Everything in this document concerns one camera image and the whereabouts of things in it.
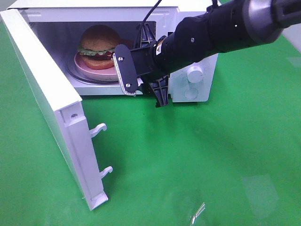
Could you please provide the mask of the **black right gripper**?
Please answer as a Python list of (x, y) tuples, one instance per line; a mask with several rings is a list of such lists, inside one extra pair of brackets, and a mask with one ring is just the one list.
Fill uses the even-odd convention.
[(143, 80), (143, 93), (156, 99), (156, 107), (168, 105), (169, 75), (155, 61), (156, 22), (145, 22), (130, 50), (138, 77)]

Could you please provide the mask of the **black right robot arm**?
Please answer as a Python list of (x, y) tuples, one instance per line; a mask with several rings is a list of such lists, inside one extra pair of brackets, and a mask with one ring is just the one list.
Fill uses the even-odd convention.
[(301, 21), (298, 0), (213, 1), (206, 13), (184, 18), (175, 31), (131, 52), (136, 76), (145, 89), (159, 93), (160, 79), (217, 53), (274, 42)]

